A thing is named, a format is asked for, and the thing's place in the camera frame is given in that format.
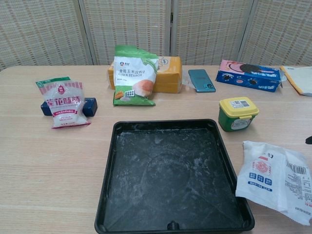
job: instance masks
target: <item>blue block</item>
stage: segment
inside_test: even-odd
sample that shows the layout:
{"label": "blue block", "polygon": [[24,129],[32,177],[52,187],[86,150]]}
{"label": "blue block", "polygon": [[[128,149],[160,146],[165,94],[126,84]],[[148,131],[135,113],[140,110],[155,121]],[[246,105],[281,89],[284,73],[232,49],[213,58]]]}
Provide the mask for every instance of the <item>blue block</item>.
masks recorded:
{"label": "blue block", "polygon": [[[45,116],[52,116],[51,110],[46,102],[41,106],[41,110]],[[95,97],[86,97],[85,104],[83,106],[82,112],[86,117],[93,117],[98,109],[97,100]]]}

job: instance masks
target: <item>teal smartphone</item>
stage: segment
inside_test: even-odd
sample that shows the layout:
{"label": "teal smartphone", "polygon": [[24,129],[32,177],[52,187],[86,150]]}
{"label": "teal smartphone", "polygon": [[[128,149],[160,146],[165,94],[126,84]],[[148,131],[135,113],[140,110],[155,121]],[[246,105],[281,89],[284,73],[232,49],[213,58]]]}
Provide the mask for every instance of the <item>teal smartphone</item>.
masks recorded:
{"label": "teal smartphone", "polygon": [[189,70],[189,75],[198,93],[215,92],[215,87],[204,69]]}

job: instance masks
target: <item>green and white bag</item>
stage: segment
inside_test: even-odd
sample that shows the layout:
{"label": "green and white bag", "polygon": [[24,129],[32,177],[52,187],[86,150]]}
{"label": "green and white bag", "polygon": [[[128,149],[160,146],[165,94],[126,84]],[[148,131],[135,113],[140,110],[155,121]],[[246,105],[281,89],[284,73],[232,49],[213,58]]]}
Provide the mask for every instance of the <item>green and white bag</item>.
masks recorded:
{"label": "green and white bag", "polygon": [[158,56],[135,46],[117,45],[114,58],[114,105],[155,105],[152,93]]}

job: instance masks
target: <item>woven screen panel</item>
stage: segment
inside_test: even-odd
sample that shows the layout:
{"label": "woven screen panel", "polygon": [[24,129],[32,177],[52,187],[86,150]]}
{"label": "woven screen panel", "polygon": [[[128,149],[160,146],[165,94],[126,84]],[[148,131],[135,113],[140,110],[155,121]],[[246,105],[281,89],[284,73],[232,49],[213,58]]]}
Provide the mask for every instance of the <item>woven screen panel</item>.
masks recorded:
{"label": "woven screen panel", "polygon": [[187,65],[237,59],[250,0],[178,1],[176,55]]}
{"label": "woven screen panel", "polygon": [[0,22],[0,70],[88,64],[72,1],[2,0]]}
{"label": "woven screen panel", "polygon": [[115,45],[169,55],[169,0],[84,0],[99,65],[114,60]]}
{"label": "woven screen panel", "polygon": [[241,61],[261,65],[312,64],[312,1],[260,0]]}

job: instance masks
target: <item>corn starch bag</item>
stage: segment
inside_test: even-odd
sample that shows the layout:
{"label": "corn starch bag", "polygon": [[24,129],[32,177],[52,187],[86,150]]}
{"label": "corn starch bag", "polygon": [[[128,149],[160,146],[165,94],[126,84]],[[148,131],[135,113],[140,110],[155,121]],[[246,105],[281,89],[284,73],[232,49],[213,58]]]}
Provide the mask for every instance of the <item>corn starch bag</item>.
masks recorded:
{"label": "corn starch bag", "polygon": [[36,84],[51,110],[54,121],[52,128],[90,124],[82,113],[84,95],[81,82],[61,77]]}
{"label": "corn starch bag", "polygon": [[158,56],[135,46],[115,47],[114,105],[155,105],[147,97],[152,93],[158,68]]}

